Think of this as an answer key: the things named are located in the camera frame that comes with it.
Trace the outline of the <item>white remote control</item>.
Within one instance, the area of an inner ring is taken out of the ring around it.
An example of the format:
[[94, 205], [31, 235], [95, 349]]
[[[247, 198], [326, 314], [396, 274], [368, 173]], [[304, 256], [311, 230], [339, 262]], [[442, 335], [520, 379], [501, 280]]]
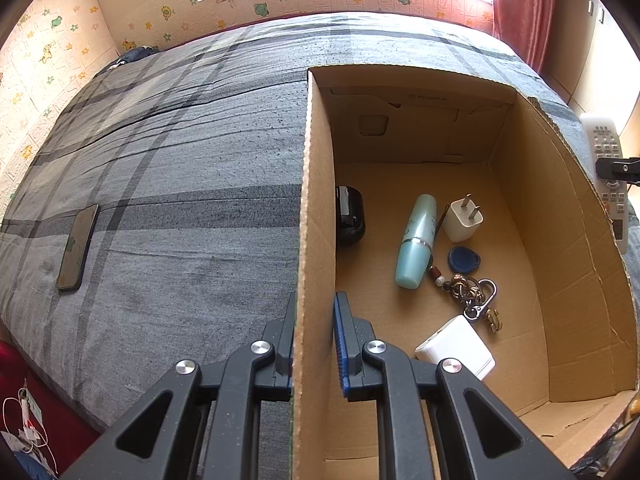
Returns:
[[628, 245], [627, 182], [620, 180], [623, 153], [620, 136], [611, 119], [593, 114], [582, 115], [594, 172], [594, 187], [604, 203], [612, 224], [614, 238], [622, 255]]

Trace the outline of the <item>large white charger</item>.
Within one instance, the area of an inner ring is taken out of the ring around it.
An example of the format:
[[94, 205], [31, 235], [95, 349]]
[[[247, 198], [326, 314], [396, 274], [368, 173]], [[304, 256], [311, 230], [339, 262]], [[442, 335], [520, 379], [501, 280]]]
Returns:
[[456, 359], [483, 380], [495, 367], [496, 361], [483, 339], [463, 316], [457, 315], [414, 350], [416, 358], [433, 364], [444, 359]]

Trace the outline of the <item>mint green tube bottle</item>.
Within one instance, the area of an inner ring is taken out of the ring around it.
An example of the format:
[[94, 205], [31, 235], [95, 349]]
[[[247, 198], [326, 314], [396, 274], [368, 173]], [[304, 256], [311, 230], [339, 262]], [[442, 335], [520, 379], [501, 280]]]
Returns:
[[399, 246], [395, 283], [402, 288], [417, 289], [424, 278], [433, 253], [436, 212], [434, 196], [416, 199]]

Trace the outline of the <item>metal keyring with beads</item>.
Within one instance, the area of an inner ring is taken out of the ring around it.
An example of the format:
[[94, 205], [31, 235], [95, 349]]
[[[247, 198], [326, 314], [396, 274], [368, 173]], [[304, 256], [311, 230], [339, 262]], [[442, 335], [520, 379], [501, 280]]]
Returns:
[[473, 273], [463, 275], [454, 272], [450, 278], [446, 278], [435, 266], [433, 257], [426, 272], [433, 284], [454, 300], [470, 323], [484, 320], [491, 333], [502, 330], [498, 310], [491, 305], [498, 295], [498, 286], [493, 280], [474, 278]]

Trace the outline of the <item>blue oval key fob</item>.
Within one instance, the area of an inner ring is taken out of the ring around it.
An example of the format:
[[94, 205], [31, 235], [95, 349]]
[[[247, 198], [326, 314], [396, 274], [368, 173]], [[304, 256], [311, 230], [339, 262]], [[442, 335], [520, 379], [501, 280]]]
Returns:
[[474, 273], [480, 267], [482, 258], [469, 247], [458, 245], [450, 249], [447, 261], [452, 272], [466, 275]]

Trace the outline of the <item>small white plug adapter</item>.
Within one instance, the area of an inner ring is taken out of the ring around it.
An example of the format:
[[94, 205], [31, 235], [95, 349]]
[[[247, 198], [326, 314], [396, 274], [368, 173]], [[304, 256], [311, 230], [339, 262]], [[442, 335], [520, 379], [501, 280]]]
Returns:
[[483, 222], [480, 206], [471, 194], [466, 194], [449, 204], [442, 228], [450, 242], [458, 244], [469, 240]]

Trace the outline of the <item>black cylindrical speaker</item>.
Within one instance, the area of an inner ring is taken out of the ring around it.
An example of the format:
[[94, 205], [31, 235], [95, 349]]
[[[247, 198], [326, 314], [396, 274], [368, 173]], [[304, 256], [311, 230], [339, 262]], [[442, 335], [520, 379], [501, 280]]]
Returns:
[[337, 186], [335, 208], [337, 245], [346, 247], [360, 242], [366, 232], [361, 193], [351, 186]]

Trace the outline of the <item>cream wardrobe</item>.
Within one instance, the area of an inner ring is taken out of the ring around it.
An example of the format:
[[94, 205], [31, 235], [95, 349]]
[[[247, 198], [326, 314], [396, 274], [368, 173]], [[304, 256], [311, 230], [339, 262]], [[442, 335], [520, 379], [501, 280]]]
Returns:
[[639, 58], [601, 0], [555, 0], [541, 75], [580, 118], [610, 120], [639, 154]]

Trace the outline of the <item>red curtain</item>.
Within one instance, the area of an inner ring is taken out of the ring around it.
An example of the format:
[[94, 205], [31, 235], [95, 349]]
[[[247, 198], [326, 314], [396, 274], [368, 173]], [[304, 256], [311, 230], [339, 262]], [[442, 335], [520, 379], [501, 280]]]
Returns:
[[544, 64], [555, 0], [494, 0], [494, 36], [535, 72]]

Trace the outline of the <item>red bed mattress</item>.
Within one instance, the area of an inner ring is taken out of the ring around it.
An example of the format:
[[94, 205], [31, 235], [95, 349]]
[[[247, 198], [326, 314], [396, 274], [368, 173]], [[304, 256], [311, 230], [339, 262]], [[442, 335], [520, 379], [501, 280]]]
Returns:
[[1, 435], [15, 440], [24, 429], [21, 390], [26, 389], [29, 422], [40, 434], [38, 444], [17, 449], [44, 459], [44, 468], [62, 474], [99, 437], [93, 429], [27, 365], [12, 344], [1, 343]]

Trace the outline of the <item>black smartphone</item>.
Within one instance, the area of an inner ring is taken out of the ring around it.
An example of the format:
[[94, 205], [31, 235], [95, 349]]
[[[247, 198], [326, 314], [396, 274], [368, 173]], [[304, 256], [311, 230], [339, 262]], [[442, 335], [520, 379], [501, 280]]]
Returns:
[[80, 287], [99, 212], [100, 206], [93, 204], [76, 214], [58, 270], [56, 288], [59, 292], [73, 292]]

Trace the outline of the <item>grey plaid bed sheet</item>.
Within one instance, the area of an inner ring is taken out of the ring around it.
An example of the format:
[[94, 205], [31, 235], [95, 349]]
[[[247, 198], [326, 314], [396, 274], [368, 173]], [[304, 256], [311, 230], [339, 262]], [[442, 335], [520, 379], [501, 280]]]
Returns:
[[[283, 318], [292, 396], [260, 411], [258, 477], [382, 479], [373, 401], [343, 396], [334, 297], [414, 350], [462, 315], [425, 272], [395, 283], [416, 199], [435, 266], [456, 245], [498, 286], [496, 361], [436, 366], [421, 402], [433, 479], [580, 479], [639, 389], [634, 282], [574, 113], [502, 41], [424, 18], [334, 13], [196, 40], [95, 76], [1, 225], [1, 324], [100, 436], [70, 479], [205, 479], [201, 368]], [[335, 188], [366, 232], [336, 242]], [[484, 222], [451, 243], [448, 206]], [[100, 206], [80, 287], [56, 288], [79, 211]]]

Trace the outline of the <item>dark blue cloth bundle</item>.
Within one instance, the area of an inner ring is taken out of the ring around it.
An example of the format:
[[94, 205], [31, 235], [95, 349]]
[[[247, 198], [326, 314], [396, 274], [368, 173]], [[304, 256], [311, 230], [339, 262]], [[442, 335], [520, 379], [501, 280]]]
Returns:
[[160, 52], [158, 47], [142, 46], [135, 47], [122, 54], [117, 60], [112, 62], [113, 65], [119, 66], [122, 64], [129, 64], [147, 58], [148, 56], [157, 54]]

